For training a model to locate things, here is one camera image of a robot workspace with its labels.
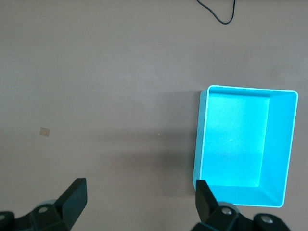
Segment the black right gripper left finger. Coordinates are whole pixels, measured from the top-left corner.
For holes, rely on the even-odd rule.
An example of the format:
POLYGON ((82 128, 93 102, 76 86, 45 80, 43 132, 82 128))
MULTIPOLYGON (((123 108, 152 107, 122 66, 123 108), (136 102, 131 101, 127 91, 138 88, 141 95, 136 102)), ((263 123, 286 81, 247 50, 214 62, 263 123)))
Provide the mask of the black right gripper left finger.
POLYGON ((16 218, 1 211, 2 231, 70 231, 87 204, 87 181, 77 178, 55 201, 44 202, 16 218))

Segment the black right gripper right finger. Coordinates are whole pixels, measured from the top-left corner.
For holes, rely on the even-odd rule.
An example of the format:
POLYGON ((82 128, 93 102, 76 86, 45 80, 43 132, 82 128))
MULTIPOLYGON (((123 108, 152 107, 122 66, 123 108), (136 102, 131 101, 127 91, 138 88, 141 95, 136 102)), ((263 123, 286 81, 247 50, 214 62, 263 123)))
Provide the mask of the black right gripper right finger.
POLYGON ((241 214, 230 203, 217 202, 205 180, 196 182, 195 205, 200 218, 193 231, 288 231, 279 217, 258 213, 253 219, 241 214))

